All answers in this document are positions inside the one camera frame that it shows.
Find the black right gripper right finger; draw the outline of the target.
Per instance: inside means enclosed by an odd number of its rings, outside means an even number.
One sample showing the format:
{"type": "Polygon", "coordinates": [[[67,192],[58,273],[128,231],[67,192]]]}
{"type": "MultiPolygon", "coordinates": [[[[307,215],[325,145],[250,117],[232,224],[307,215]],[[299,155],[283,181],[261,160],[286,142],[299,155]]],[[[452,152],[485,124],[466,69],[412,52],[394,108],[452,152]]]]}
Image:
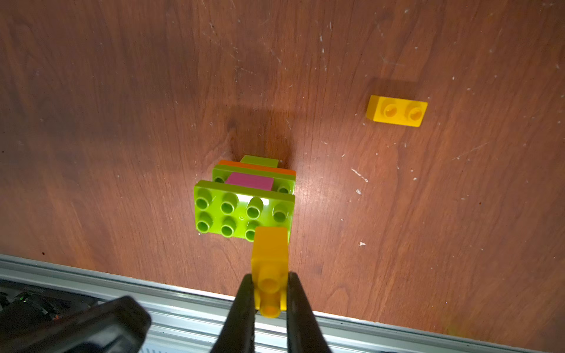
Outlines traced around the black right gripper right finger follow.
{"type": "Polygon", "coordinates": [[[286,302],[288,352],[331,352],[300,278],[294,272],[288,273],[286,302]]]}

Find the pink 2x2 lego brick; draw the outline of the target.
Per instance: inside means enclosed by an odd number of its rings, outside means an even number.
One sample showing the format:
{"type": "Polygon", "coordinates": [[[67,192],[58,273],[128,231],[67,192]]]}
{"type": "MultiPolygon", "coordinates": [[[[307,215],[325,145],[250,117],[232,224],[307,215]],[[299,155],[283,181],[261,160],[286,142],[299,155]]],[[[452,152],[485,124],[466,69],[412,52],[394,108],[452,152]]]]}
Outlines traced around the pink 2x2 lego brick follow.
{"type": "Polygon", "coordinates": [[[226,184],[241,186],[244,188],[254,188],[258,190],[271,191],[274,185],[274,179],[267,176],[258,176],[254,174],[245,174],[233,172],[226,180],[226,184]]]}

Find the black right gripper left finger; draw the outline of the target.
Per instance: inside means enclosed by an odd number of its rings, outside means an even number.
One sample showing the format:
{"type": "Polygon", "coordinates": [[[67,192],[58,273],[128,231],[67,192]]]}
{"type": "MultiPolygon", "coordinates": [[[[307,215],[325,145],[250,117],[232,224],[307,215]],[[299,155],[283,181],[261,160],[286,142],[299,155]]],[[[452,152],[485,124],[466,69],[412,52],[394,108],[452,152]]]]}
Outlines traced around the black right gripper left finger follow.
{"type": "Polygon", "coordinates": [[[212,353],[255,352],[255,315],[252,275],[246,274],[241,281],[222,331],[210,351],[212,353]]]}

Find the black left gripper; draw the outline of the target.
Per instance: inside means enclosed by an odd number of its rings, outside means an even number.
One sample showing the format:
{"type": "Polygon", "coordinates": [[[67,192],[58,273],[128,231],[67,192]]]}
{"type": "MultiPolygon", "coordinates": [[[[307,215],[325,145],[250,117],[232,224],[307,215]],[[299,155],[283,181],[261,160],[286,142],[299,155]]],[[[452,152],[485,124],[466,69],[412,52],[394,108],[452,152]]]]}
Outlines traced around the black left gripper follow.
{"type": "Polygon", "coordinates": [[[1,316],[2,352],[139,352],[152,318],[132,297],[121,297],[54,320],[22,313],[1,316]]]}

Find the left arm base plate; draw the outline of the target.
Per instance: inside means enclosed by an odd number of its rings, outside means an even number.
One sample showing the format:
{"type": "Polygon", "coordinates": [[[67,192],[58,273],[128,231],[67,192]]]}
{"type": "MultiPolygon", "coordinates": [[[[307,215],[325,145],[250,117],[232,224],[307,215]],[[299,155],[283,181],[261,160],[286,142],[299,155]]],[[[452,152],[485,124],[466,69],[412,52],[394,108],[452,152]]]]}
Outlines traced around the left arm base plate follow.
{"type": "Polygon", "coordinates": [[[54,321],[88,310],[99,300],[82,294],[1,280],[1,312],[54,321]]]}

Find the green 2x4 lego brick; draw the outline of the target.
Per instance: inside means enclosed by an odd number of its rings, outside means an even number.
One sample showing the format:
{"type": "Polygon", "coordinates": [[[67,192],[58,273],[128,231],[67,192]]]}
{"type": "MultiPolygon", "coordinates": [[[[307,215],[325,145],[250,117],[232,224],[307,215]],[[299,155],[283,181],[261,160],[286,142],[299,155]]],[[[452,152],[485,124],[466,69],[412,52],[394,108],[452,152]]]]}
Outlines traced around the green 2x4 lego brick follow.
{"type": "Polygon", "coordinates": [[[254,174],[262,177],[272,177],[275,182],[271,191],[279,192],[283,194],[291,194],[291,195],[294,194],[294,189],[296,186],[296,176],[276,174],[276,173],[270,173],[264,171],[256,171],[256,170],[243,169],[237,167],[220,166],[218,164],[213,169],[212,179],[214,182],[225,183],[229,175],[231,175],[231,173],[233,172],[254,174]]]}
{"type": "Polygon", "coordinates": [[[284,227],[291,237],[295,196],[200,180],[194,187],[195,227],[201,234],[255,239],[258,227],[284,227]]]}

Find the small green 2x2 lego brick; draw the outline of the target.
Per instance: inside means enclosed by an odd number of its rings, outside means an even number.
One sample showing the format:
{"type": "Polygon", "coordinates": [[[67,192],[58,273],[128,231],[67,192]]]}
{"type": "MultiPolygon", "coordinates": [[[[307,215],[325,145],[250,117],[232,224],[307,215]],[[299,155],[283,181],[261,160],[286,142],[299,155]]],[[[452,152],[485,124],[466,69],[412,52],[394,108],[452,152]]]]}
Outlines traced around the small green 2x2 lego brick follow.
{"type": "Polygon", "coordinates": [[[267,157],[258,157],[254,155],[244,155],[244,157],[240,160],[241,163],[255,165],[255,166],[263,166],[267,168],[277,168],[279,165],[279,160],[267,158],[267,157]]]}

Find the orange 2x4 lego brick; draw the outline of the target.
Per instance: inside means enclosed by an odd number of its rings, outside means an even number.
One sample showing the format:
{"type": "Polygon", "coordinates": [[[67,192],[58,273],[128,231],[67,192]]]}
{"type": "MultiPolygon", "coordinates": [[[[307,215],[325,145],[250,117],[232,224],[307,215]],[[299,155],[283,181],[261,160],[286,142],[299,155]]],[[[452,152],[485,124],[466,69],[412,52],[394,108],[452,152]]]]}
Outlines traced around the orange 2x4 lego brick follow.
{"type": "Polygon", "coordinates": [[[296,172],[293,171],[293,170],[279,169],[279,168],[273,168],[273,167],[268,167],[268,166],[259,166],[259,165],[253,165],[253,164],[248,164],[248,163],[233,162],[233,161],[228,161],[228,160],[220,160],[219,165],[220,166],[237,167],[237,168],[243,168],[243,169],[250,169],[250,170],[256,170],[256,171],[264,171],[264,172],[270,172],[270,173],[276,173],[276,174],[284,174],[284,175],[289,175],[289,176],[293,176],[293,177],[295,177],[297,175],[296,172]]]}

